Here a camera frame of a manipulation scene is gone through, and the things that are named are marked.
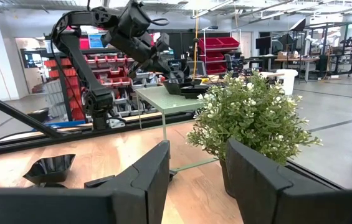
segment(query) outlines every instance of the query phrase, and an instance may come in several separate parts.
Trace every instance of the potted plant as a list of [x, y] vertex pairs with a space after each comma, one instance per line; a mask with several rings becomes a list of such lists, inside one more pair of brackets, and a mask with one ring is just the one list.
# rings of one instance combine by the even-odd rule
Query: potted plant
[[212, 86], [204, 96], [199, 96], [203, 109], [196, 116], [187, 141], [219, 158], [229, 195], [233, 196], [225, 163], [229, 138], [282, 165], [300, 152], [300, 144], [321, 145], [320, 139], [302, 128], [309, 122], [297, 114], [296, 102], [302, 97], [284, 95], [280, 82], [270, 85], [257, 71], [247, 80], [226, 75], [224, 82], [226, 87]]

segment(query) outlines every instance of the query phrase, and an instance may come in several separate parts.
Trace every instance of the workbench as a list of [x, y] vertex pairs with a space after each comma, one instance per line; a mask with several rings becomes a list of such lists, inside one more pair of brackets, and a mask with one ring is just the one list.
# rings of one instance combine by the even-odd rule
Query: workbench
[[289, 59], [275, 59], [276, 62], [282, 62], [282, 68], [286, 68], [287, 62], [305, 62], [306, 63], [306, 73], [305, 80], [308, 81], [308, 71], [310, 69], [310, 63], [318, 61], [319, 58], [289, 58]]

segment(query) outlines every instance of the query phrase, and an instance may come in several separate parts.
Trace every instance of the ceiling light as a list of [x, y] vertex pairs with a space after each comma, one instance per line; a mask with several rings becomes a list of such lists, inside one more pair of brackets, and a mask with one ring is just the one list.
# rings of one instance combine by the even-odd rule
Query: ceiling light
[[197, 17], [201, 17], [201, 16], [207, 14], [208, 12], [209, 12], [208, 10], [202, 11], [202, 12], [196, 14], [195, 16], [192, 16], [192, 19], [195, 19]]
[[319, 6], [321, 4], [326, 4], [326, 3], [329, 3], [329, 2], [333, 2], [333, 1], [335, 1], [335, 0], [324, 0], [324, 1], [316, 2], [314, 4], [309, 4], [309, 5], [297, 8], [297, 9], [287, 10], [287, 13], [296, 12], [296, 11], [299, 11], [299, 10], [302, 10], [302, 9], [307, 9], [307, 8], [314, 7], [314, 6]]
[[191, 19], [195, 19], [195, 18], [197, 18], [197, 17], [201, 17], [201, 16], [207, 14], [208, 12], [215, 11], [216, 9], [219, 9], [219, 8], [221, 8], [221, 7], [223, 7], [223, 6], [226, 6], [226, 5], [231, 4], [231, 3], [233, 3], [233, 2], [236, 2], [236, 1], [237, 1], [237, 0], [228, 0], [228, 1], [222, 2], [222, 3], [220, 3], [220, 4], [218, 4], [218, 5], [214, 6], [214, 7], [212, 7], [212, 8], [210, 8], [210, 9], [206, 9], [205, 11], [199, 12], [199, 13], [196, 14], [195, 16], [192, 16]]
[[293, 1], [294, 1], [294, 0], [288, 0], [288, 1], [284, 1], [284, 2], [278, 3], [278, 4], [274, 4], [274, 5], [272, 5], [272, 6], [263, 7], [263, 8], [258, 9], [258, 10], [254, 10], [254, 11], [242, 13], [239, 17], [241, 18], [241, 17], [244, 17], [244, 16], [249, 16], [249, 15], [255, 14], [255, 13], [257, 13], [257, 12], [262, 12], [262, 11], [268, 10], [268, 9], [270, 9], [270, 8], [272, 8], [272, 7], [281, 6], [281, 5], [284, 5], [284, 4], [293, 2]]
[[214, 6], [214, 7], [211, 8], [211, 9], [209, 9], [209, 11], [215, 11], [216, 9], [220, 9], [221, 7], [226, 6], [226, 5], [228, 5], [228, 4], [231, 4], [231, 3], [233, 3], [234, 1], [237, 1], [237, 0], [228, 0], [228, 1], [225, 1], [225, 2], [223, 2], [223, 3], [221, 3], [221, 4], [218, 4], [218, 5]]
[[274, 14], [271, 14], [271, 15], [268, 15], [268, 16], [263, 16], [261, 19], [270, 19], [270, 18], [273, 18], [275, 16], [281, 16], [282, 14], [284, 14], [283, 12], [277, 12], [277, 13], [274, 13]]

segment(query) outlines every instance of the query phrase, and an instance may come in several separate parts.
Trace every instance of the wooden tabletop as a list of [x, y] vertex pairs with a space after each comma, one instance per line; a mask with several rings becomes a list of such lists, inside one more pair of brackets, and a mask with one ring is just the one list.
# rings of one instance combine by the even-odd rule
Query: wooden tabletop
[[[319, 58], [302, 58], [302, 62], [315, 62], [319, 60]], [[290, 59], [275, 59], [276, 62], [299, 62], [301, 61], [300, 58], [290, 58]]]
[[[193, 123], [168, 127], [170, 167], [177, 168], [212, 158], [200, 147], [186, 144]], [[28, 187], [22, 178], [40, 158], [76, 154], [67, 180], [70, 189], [117, 175], [162, 141], [162, 129], [136, 130], [0, 155], [0, 187]], [[180, 171], [169, 184], [163, 224], [241, 224], [237, 202], [224, 190], [218, 161]]]

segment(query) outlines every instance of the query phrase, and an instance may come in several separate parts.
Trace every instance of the black object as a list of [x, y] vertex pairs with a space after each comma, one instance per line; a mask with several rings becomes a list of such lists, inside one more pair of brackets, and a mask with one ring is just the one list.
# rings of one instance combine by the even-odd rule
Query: black object
[[182, 95], [181, 88], [191, 86], [191, 79], [168, 79], [163, 82], [164, 87], [167, 89], [170, 95]]
[[84, 188], [95, 188], [95, 187], [99, 187], [102, 184], [104, 184], [106, 181], [109, 181], [111, 179], [113, 179], [115, 177], [115, 175], [110, 175], [108, 177], [103, 177], [103, 178], [99, 178], [97, 180], [92, 180], [89, 182], [84, 183]]
[[24, 178], [34, 184], [58, 183], [66, 180], [75, 154], [39, 159], [33, 163]]
[[221, 172], [223, 175], [224, 189], [226, 190], [228, 195], [235, 198], [234, 189], [232, 188], [232, 186], [230, 184], [230, 180], [228, 178], [228, 171], [227, 171], [226, 162], [221, 159], [219, 159], [219, 162], [220, 162], [220, 166], [221, 166]]
[[43, 123], [48, 117], [49, 117], [49, 109], [44, 108], [41, 110], [33, 111], [31, 113], [28, 113], [31, 118], [34, 118], [38, 120], [39, 122]]
[[63, 188], [63, 189], [67, 189], [67, 187], [65, 187], [62, 184], [58, 184], [58, 183], [40, 183], [40, 184], [35, 184], [33, 186], [30, 186], [29, 188], [41, 188], [41, 187], [55, 187], [55, 188]]
[[293, 39], [289, 34], [284, 34], [280, 38], [278, 38], [278, 41], [282, 44], [282, 50], [286, 51], [288, 45], [293, 44]]
[[161, 223], [169, 150], [162, 141], [95, 189], [0, 189], [0, 223]]
[[334, 190], [230, 139], [227, 168], [245, 224], [352, 224], [352, 190]]
[[256, 39], [256, 49], [271, 48], [271, 37], [261, 37]]
[[306, 17], [303, 19], [300, 19], [295, 25], [293, 25], [289, 31], [295, 31], [295, 32], [301, 32], [303, 29], [305, 29], [306, 26]]

